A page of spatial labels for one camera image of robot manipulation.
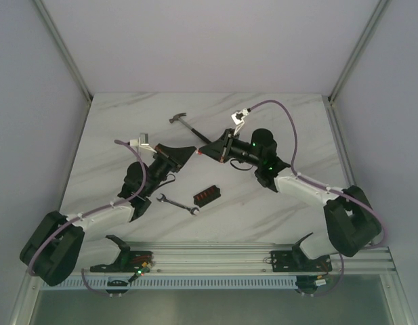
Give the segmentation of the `black fuse box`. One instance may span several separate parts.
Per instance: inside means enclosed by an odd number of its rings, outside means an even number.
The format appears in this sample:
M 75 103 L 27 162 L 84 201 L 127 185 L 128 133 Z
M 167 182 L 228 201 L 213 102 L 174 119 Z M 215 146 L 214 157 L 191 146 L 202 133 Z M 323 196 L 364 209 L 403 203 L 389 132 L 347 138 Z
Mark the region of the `black fuse box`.
M 195 194 L 193 196 L 194 204 L 201 208 L 221 197 L 221 190 L 216 185 L 210 186 L 207 189 Z

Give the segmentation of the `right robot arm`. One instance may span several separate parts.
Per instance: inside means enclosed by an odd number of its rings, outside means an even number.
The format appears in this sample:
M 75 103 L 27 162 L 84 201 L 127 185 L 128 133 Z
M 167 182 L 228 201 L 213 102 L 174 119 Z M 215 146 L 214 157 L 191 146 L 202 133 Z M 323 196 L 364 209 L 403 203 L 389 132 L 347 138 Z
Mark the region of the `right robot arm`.
M 267 129 L 254 131 L 250 142 L 240 140 L 233 129 L 227 129 L 199 152 L 219 163 L 235 159 L 252 165 L 262 187 L 323 210 L 326 229 L 305 235 L 291 248 L 293 265 L 300 271 L 309 269 L 317 259 L 327 255 L 339 253 L 353 257 L 382 231 L 359 187 L 332 188 L 300 175 L 293 165 L 278 157 L 277 143 Z

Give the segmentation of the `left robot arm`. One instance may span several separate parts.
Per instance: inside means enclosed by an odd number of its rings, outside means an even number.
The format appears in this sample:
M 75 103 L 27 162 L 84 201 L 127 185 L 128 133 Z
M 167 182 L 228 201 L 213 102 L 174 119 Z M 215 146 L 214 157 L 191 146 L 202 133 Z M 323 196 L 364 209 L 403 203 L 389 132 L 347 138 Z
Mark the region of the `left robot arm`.
M 49 212 L 22 248 L 21 262 L 31 275 L 50 286 L 81 269 L 131 269 L 130 246 L 113 233 L 113 228 L 139 219 L 151 205 L 150 196 L 195 152 L 194 146 L 170 148 L 158 144 L 150 165 L 141 158 L 129 165 L 120 192 L 108 204 L 73 215 Z

